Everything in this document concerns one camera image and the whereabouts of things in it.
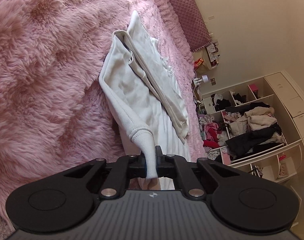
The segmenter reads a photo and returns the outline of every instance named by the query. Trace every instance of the metal bolt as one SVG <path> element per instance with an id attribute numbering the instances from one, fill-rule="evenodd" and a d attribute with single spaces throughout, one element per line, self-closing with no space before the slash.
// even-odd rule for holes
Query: metal bolt
<path id="1" fill-rule="evenodd" d="M 199 189 L 199 188 L 193 188 L 193 189 L 190 189 L 189 190 L 189 194 L 192 196 L 192 197 L 201 197 L 204 195 L 204 191 Z"/>
<path id="2" fill-rule="evenodd" d="M 105 197 L 112 197 L 116 194 L 116 190 L 113 188 L 105 188 L 101 190 L 101 194 Z"/>

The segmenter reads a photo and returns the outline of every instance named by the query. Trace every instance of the white lamp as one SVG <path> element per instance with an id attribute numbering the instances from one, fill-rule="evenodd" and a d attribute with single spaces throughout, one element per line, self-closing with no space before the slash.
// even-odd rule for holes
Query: white lamp
<path id="1" fill-rule="evenodd" d="M 209 81 L 207 75 L 203 75 L 202 78 L 194 78 L 194 85 L 199 86 L 201 83 L 207 83 Z"/>

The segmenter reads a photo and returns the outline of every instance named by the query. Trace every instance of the pink fluffy rug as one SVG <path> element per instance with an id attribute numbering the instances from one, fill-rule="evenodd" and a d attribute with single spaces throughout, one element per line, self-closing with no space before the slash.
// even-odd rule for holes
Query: pink fluffy rug
<path id="1" fill-rule="evenodd" d="M 170 58 L 202 156 L 192 55 L 168 0 L 0 0 L 0 216 L 17 187 L 94 158 L 123 155 L 97 82 L 111 34 L 133 10 Z"/>

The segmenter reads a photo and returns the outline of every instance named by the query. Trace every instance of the pile of clothes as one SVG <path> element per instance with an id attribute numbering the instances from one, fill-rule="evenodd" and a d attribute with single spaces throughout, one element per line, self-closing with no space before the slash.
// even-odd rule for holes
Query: pile of clothes
<path id="1" fill-rule="evenodd" d="M 226 124 L 224 122 L 215 122 L 214 117 L 208 115 L 198 115 L 200 130 L 204 131 L 203 147 L 205 152 L 212 149 L 226 146 L 228 133 L 226 132 Z"/>
<path id="2" fill-rule="evenodd" d="M 222 159 L 220 149 L 208 152 L 207 158 L 210 160 L 213 160 L 213 161 L 215 161 L 215 160 L 219 161 L 220 158 Z"/>
<path id="3" fill-rule="evenodd" d="M 258 102 L 228 107 L 224 119 L 231 122 L 233 137 L 226 141 L 234 159 L 259 153 L 285 143 L 281 127 L 273 116 L 274 109 Z"/>
<path id="4" fill-rule="evenodd" d="M 212 103 L 215 108 L 215 111 L 221 111 L 225 108 L 231 106 L 231 102 L 227 99 L 224 99 L 222 95 L 213 94 L 211 95 Z"/>
<path id="5" fill-rule="evenodd" d="M 241 96 L 239 93 L 231 92 L 234 98 L 234 101 L 237 105 L 241 105 L 247 102 L 246 95 Z"/>

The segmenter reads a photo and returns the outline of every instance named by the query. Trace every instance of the wall socket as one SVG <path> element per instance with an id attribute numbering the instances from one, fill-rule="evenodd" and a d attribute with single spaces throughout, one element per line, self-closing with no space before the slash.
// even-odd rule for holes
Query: wall socket
<path id="1" fill-rule="evenodd" d="M 213 86 L 216 85 L 215 78 L 211 78 L 210 81 Z"/>

